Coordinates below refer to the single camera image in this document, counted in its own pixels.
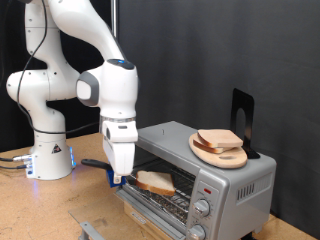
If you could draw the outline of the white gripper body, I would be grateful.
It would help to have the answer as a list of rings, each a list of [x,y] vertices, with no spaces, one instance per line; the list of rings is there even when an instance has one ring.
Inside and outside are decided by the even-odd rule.
[[[127,176],[133,170],[138,131],[135,121],[102,124],[103,148],[116,176]]]

